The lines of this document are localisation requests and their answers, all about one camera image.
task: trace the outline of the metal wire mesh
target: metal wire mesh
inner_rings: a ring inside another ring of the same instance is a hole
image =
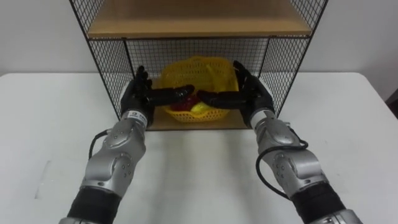
[[[223,57],[237,60],[257,74],[261,69],[267,39],[179,39],[129,40],[133,68],[143,65],[151,77],[158,77],[171,63],[192,56]]]
[[[314,31],[328,0],[290,0],[290,2]]]
[[[80,21],[83,32],[87,34],[91,23],[104,3],[104,0],[69,0]]]
[[[156,78],[166,65],[196,55],[240,61],[266,84],[274,97],[276,113],[279,114],[328,3],[328,0],[290,0],[311,28],[310,35],[245,39],[107,40],[90,39],[87,32],[104,1],[108,0],[69,1],[119,118],[119,96],[125,83],[133,78],[134,69],[143,65],[150,76]]]
[[[280,113],[299,69],[308,39],[271,39],[260,79],[274,98],[275,112]]]
[[[105,88],[120,117],[120,95],[123,86],[133,79],[122,40],[90,41]]]

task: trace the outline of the red fruit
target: red fruit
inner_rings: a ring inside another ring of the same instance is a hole
[[[190,111],[200,100],[196,95],[188,96],[181,102],[170,105],[172,111]]]

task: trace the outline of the shelf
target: shelf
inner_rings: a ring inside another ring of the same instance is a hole
[[[105,0],[92,38],[308,35],[289,0]]]

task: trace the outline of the white label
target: white label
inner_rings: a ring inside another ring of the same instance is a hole
[[[250,120],[251,128],[253,130],[255,130],[258,122],[260,122],[262,119],[265,119],[265,118],[267,118],[265,110],[258,111]]]
[[[148,125],[148,120],[145,117],[145,115],[139,111],[129,111],[129,113],[127,114],[127,118],[134,118],[137,119],[139,121],[141,121],[142,123],[144,123],[145,127]]]

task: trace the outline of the wooden shelf board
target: wooden shelf board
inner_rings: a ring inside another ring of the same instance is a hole
[[[89,37],[308,35],[289,0],[105,0]]]
[[[239,110],[232,110],[219,121],[180,123],[162,108],[156,108],[154,123],[148,131],[201,130],[201,129],[247,129]]]

